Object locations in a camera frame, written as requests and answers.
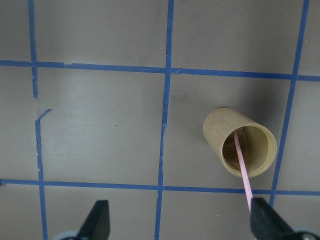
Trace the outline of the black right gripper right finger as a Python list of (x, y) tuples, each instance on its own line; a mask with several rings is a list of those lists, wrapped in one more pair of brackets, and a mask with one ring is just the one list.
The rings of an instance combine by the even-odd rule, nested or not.
[(295, 232), (263, 198), (251, 200), (250, 229), (257, 240), (304, 240), (305, 232)]

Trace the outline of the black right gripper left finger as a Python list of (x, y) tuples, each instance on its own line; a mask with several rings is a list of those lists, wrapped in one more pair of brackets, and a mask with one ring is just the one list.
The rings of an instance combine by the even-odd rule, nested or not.
[(76, 240), (107, 240), (111, 232), (108, 200), (97, 200), (82, 224)]

